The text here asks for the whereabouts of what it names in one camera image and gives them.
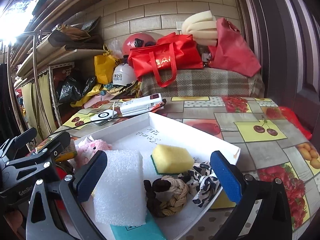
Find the person's left hand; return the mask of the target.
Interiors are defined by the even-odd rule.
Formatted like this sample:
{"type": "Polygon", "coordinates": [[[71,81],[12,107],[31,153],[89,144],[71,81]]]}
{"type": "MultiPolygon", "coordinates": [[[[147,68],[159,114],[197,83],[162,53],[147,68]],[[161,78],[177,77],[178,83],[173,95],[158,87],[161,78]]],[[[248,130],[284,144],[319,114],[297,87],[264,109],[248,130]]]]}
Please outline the person's left hand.
{"type": "Polygon", "coordinates": [[[11,211],[10,213],[5,214],[4,218],[6,219],[14,233],[17,232],[17,229],[23,223],[23,216],[18,210],[11,211]]]}

